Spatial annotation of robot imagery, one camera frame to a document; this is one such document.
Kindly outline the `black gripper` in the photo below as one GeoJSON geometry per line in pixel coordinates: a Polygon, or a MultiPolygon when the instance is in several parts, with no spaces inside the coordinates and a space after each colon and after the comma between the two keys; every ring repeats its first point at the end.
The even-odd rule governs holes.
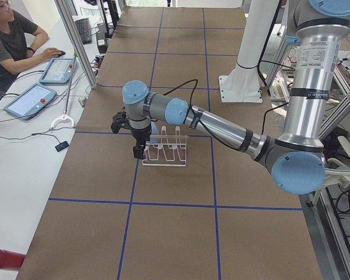
{"type": "Polygon", "coordinates": [[[114,134],[117,134],[120,129],[130,130],[132,136],[136,139],[136,145],[133,147],[134,158],[144,159],[146,142],[150,140],[151,135],[151,123],[144,124],[143,128],[137,128],[137,126],[138,122],[130,121],[125,107],[123,107],[121,111],[113,116],[111,130],[114,134]]]}

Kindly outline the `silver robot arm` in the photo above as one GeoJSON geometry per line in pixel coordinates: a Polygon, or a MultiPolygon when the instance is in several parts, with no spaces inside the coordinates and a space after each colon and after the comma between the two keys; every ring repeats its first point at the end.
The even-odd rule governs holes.
{"type": "Polygon", "coordinates": [[[340,42],[350,34],[350,1],[289,1],[286,32],[299,40],[284,129],[273,138],[255,133],[181,98],[151,92],[139,80],[122,88],[124,108],[112,119],[111,130],[129,130],[135,138],[134,157],[143,159],[152,121],[185,124],[200,130],[264,166],[274,182],[292,194],[307,194],[350,177],[350,170],[329,169],[323,158],[320,125],[330,98],[340,42]]]}

